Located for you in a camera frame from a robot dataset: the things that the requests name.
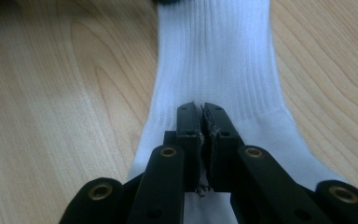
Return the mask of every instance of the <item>metal screw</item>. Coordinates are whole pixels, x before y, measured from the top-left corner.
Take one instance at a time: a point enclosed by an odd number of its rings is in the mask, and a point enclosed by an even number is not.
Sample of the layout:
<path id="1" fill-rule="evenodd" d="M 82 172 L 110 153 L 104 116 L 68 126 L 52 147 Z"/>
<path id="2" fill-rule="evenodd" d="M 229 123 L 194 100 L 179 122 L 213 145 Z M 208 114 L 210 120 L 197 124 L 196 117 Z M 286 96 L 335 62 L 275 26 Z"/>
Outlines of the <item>metal screw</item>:
<path id="1" fill-rule="evenodd" d="M 259 149 L 257 148 L 254 148 L 254 147 L 248 147 L 245 149 L 245 152 L 248 156 L 250 157 L 255 157 L 255 158 L 259 158 L 261 156 L 263 156 L 263 152 L 260 151 Z"/>
<path id="2" fill-rule="evenodd" d="M 328 191 L 338 200 L 344 203 L 358 203 L 358 197 L 352 191 L 340 186 L 332 186 Z"/>
<path id="3" fill-rule="evenodd" d="M 89 190 L 89 197 L 93 201 L 100 201 L 107 198 L 113 192 L 112 185 L 108 183 L 98 184 Z"/>
<path id="4" fill-rule="evenodd" d="M 176 149 L 172 147 L 165 147 L 159 152 L 159 154 L 163 157 L 172 157 L 176 155 Z"/>

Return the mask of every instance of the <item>ribbed sock fabric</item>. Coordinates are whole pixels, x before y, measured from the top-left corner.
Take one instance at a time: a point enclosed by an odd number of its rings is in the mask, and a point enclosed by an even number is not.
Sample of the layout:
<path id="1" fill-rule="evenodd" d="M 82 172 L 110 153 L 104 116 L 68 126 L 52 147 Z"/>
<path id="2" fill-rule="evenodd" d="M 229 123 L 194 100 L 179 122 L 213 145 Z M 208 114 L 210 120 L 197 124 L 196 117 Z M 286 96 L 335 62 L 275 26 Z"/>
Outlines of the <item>ribbed sock fabric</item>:
<path id="1" fill-rule="evenodd" d="M 262 147 L 300 185 L 343 180 L 309 151 L 286 107 L 275 62 L 268 0 L 182 0 L 158 7 L 158 74 L 129 178 L 145 170 L 176 108 L 220 105 L 241 138 Z M 185 223 L 236 223 L 229 195 L 186 194 Z"/>

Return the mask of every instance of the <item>wooden surface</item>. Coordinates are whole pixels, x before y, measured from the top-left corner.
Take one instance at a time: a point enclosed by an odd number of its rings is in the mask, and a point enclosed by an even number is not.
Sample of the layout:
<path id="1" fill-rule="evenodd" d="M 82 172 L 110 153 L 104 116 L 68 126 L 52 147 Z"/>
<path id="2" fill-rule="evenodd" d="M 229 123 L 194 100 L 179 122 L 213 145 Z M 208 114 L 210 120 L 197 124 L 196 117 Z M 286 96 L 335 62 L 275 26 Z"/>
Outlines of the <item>wooden surface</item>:
<path id="1" fill-rule="evenodd" d="M 271 22 L 300 131 L 358 187 L 358 1 L 271 0 Z M 0 223 L 57 223 L 89 180 L 126 181 L 156 65 L 149 1 L 0 1 Z"/>

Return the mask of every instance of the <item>black plastic part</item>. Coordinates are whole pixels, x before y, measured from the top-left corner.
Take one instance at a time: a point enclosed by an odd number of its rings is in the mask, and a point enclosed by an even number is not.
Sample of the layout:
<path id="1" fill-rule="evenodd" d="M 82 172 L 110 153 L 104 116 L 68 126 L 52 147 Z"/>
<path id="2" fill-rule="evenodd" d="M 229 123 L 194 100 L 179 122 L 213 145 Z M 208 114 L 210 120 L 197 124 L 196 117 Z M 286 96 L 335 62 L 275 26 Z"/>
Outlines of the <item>black plastic part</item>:
<path id="1" fill-rule="evenodd" d="M 231 205 L 240 223 L 331 223 L 263 148 L 237 150 Z"/>
<path id="2" fill-rule="evenodd" d="M 87 183 L 69 203 L 61 224 L 112 223 L 116 219 L 123 186 L 115 179 Z"/>
<path id="3" fill-rule="evenodd" d="M 185 151 L 185 189 L 194 192 L 200 182 L 202 132 L 198 110 L 193 103 L 177 108 L 175 144 Z"/>
<path id="4" fill-rule="evenodd" d="M 207 151 L 203 152 L 209 184 L 216 192 L 231 192 L 229 165 L 238 147 L 244 143 L 222 107 L 205 104 L 203 117 L 209 142 Z"/>
<path id="5" fill-rule="evenodd" d="M 358 189 L 349 184 L 328 180 L 316 189 L 319 206 L 336 223 L 358 223 Z"/>
<path id="6" fill-rule="evenodd" d="M 143 176 L 144 174 L 138 175 L 123 185 L 124 192 L 120 198 L 120 206 L 117 208 L 116 215 L 111 223 L 126 223 L 132 207 L 132 202 L 135 199 L 136 192 L 138 191 Z"/>
<path id="7" fill-rule="evenodd" d="M 153 150 L 127 223 L 182 223 L 185 153 L 175 145 Z"/>
<path id="8" fill-rule="evenodd" d="M 174 145 L 174 144 L 176 144 L 176 131 L 165 132 L 163 145 Z"/>
<path id="9" fill-rule="evenodd" d="M 162 5 L 169 5 L 169 4 L 173 4 L 173 3 L 177 3 L 180 0 L 158 0 L 158 2 Z"/>

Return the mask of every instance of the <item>wooden table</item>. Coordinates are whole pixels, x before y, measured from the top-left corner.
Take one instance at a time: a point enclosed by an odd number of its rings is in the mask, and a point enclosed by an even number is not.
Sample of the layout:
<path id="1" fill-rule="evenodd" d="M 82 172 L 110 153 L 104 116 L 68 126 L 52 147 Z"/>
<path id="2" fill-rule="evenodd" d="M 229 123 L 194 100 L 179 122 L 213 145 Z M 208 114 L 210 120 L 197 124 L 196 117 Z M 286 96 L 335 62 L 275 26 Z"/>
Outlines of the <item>wooden table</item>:
<path id="1" fill-rule="evenodd" d="M 57 223 L 89 180 L 122 182 L 152 95 L 149 1 L 0 0 L 0 223 Z M 272 0 L 287 104 L 358 187 L 358 1 Z"/>

